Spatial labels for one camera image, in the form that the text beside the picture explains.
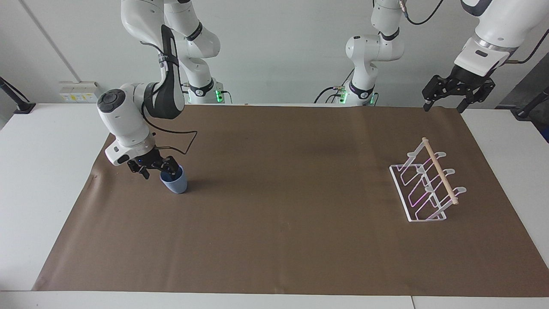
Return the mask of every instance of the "black joint cap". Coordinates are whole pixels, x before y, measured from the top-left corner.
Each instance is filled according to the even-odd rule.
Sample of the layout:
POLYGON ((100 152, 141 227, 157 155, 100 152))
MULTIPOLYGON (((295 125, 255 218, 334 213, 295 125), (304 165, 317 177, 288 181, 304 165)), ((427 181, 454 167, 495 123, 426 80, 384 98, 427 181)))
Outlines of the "black joint cap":
POLYGON ((103 113, 110 113, 124 103, 126 94, 120 89, 112 89, 102 94, 97 101, 97 107, 103 113))

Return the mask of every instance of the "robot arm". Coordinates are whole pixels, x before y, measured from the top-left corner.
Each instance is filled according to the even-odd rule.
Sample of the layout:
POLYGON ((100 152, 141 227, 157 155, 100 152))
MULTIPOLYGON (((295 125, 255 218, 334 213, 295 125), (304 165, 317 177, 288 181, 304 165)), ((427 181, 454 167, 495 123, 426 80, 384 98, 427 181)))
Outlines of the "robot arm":
POLYGON ((423 108, 429 111, 441 98, 460 95, 463 112, 483 102, 495 87, 490 75, 517 50, 526 35, 549 13, 549 1, 461 0, 467 13, 479 18, 473 36, 454 61, 447 78, 433 76, 422 91, 423 108))
POLYGON ((346 104, 364 105, 373 93, 378 74, 374 61, 393 61, 404 53, 404 42, 399 36, 402 10, 399 0, 376 0, 372 25, 377 35, 359 35, 346 45, 347 57, 355 65, 352 79, 345 84, 346 104))
POLYGON ((187 75, 191 85, 197 82, 196 85, 201 86, 199 81, 212 83, 208 65, 193 57, 216 56, 219 40, 198 21, 190 0, 122 0, 121 19, 133 37, 158 51, 161 79, 149 84, 124 84, 101 95, 97 103, 99 115, 116 137, 105 154, 112 164, 127 163, 132 172, 146 179, 147 169, 158 169, 175 177, 178 164, 173 157, 160 155, 143 113, 146 109, 152 117, 164 119, 181 114, 185 97, 181 90, 180 63, 184 68, 186 64, 190 67, 187 75), (184 36, 180 53, 175 36, 179 32, 174 33, 165 25, 165 14, 174 30, 184 36))

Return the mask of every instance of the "brown tablecloth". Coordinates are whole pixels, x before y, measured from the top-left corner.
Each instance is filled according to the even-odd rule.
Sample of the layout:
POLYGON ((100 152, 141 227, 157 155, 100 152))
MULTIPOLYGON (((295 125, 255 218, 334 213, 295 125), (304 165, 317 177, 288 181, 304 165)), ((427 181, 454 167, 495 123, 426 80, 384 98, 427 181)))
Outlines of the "brown tablecloth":
MULTIPOLYGON (((153 121, 199 131, 187 156, 163 151, 188 191, 101 152, 34 290, 549 296, 546 265, 453 109, 187 106, 153 121), (388 169, 422 136, 468 190, 443 222, 409 223, 388 169)), ((156 136, 182 149, 189 138, 156 136)))

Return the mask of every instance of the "white tabletop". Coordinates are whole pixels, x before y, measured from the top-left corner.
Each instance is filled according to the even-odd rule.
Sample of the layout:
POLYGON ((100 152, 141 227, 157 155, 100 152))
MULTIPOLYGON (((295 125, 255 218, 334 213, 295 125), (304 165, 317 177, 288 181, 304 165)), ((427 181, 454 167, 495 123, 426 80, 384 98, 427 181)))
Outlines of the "white tabletop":
MULTIPOLYGON (((508 111, 470 109, 463 117, 549 265, 549 145, 508 111)), ((29 292, 107 134, 94 104, 39 104, 0 130, 0 290, 14 291, 0 292, 0 308, 413 308, 408 296, 29 292)), ((413 302, 415 308, 549 308, 549 298, 413 302)))

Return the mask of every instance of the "gray wall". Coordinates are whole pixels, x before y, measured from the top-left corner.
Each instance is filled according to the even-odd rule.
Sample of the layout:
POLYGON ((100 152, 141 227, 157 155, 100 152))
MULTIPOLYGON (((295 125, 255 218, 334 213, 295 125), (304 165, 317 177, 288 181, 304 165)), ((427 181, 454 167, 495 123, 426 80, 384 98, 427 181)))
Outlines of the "gray wall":
MULTIPOLYGON (((409 1, 410 16, 423 20, 438 0, 409 1)), ((194 1, 204 25, 222 43, 208 60, 214 77, 239 103, 310 103, 319 91, 340 84, 352 68, 347 39, 375 34, 369 0, 194 1)), ((404 19, 402 59, 378 63, 379 105, 421 106, 421 89, 434 74, 446 76, 474 31, 477 19, 458 0, 445 1, 432 20, 413 26, 404 19)), ((549 27, 545 19, 516 53, 524 58, 549 27)), ((96 81, 103 90, 126 82, 159 78, 155 52, 131 37, 120 23, 120 1, 4 0, 0 10, 0 75, 36 102, 59 102, 58 81, 96 81), (73 67, 72 74, 40 28, 73 67)), ((493 78, 493 108, 549 52, 549 42, 527 64, 507 65, 493 78)), ((454 107, 461 99, 444 105, 454 107)))

